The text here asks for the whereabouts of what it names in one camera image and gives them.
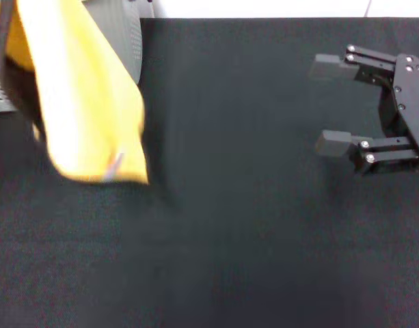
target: yellow towel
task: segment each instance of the yellow towel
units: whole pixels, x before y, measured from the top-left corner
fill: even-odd
[[[0,81],[62,175],[147,183],[141,94],[80,0],[0,0]]]

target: black fabric surface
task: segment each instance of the black fabric surface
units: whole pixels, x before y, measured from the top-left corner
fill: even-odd
[[[311,81],[419,20],[143,20],[152,185],[59,177],[0,115],[0,327],[419,327],[419,175],[356,178],[321,129],[381,135],[380,89]]]

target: perforated metal panel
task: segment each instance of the perforated metal panel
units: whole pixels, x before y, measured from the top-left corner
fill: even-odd
[[[138,83],[142,65],[142,35],[137,2],[91,0],[83,3],[132,79]],[[13,110],[0,86],[0,112]]]

